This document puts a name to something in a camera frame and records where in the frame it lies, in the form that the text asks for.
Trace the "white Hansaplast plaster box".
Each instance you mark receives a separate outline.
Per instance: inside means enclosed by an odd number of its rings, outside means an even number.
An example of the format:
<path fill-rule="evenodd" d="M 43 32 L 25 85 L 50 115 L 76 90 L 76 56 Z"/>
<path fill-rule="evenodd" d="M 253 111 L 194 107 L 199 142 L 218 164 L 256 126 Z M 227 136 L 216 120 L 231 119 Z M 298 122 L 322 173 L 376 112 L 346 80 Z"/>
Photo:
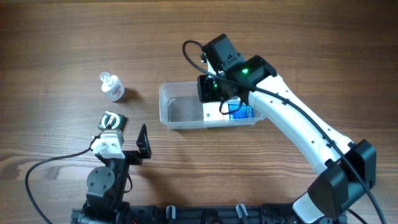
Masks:
<path fill-rule="evenodd" d="M 204 121 L 229 120 L 228 112 L 229 106 L 226 103 L 211 102 L 203 104 Z"/>

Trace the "blue Vicks lozenge box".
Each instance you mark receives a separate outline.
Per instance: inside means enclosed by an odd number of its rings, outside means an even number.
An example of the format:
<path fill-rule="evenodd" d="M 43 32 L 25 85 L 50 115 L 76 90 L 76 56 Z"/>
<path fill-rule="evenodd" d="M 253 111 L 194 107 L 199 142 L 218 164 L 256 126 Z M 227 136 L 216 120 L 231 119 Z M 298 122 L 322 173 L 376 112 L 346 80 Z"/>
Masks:
<path fill-rule="evenodd" d="M 249 119 L 255 118 L 254 109 L 250 105 L 242 104 L 239 108 L 240 100 L 229 100 L 228 101 L 228 111 L 230 119 Z"/>

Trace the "white calamine lotion bottle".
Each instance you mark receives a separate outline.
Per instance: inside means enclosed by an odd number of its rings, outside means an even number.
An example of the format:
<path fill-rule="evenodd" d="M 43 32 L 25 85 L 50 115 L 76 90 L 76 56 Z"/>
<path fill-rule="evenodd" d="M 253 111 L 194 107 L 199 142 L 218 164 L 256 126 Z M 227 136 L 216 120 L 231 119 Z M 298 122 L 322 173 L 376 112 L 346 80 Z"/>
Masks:
<path fill-rule="evenodd" d="M 102 81 L 101 91 L 111 100 L 118 101 L 124 94 L 125 88 L 116 75 L 102 72 L 99 76 Z"/>

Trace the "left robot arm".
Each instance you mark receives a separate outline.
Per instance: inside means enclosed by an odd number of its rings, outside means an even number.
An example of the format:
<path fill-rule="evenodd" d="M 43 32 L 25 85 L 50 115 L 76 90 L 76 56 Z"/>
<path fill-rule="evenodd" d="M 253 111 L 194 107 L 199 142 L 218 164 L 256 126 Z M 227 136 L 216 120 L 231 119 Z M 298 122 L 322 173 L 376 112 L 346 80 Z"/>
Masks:
<path fill-rule="evenodd" d="M 93 169 L 86 180 L 86 202 L 81 210 L 74 210 L 72 223 L 139 223 L 130 203 L 123 201 L 126 183 L 132 182 L 129 167 L 141 165 L 151 158 L 147 127 L 142 125 L 136 151 L 123 151 L 124 139 L 119 129 L 104 129 L 93 138 L 90 149 L 104 164 Z"/>

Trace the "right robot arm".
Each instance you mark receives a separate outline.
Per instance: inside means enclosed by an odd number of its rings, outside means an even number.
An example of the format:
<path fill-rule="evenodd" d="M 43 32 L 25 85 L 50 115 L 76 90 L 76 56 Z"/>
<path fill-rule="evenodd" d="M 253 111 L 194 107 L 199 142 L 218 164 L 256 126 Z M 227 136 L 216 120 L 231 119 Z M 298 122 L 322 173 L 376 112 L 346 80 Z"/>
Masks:
<path fill-rule="evenodd" d="M 326 124 L 285 84 L 264 58 L 245 59 L 226 34 L 201 47 L 208 69 L 198 77 L 200 101 L 226 102 L 238 98 L 273 122 L 302 152 L 317 178 L 289 208 L 291 222 L 337 220 L 363 195 L 371 202 L 376 183 L 376 150 Z"/>

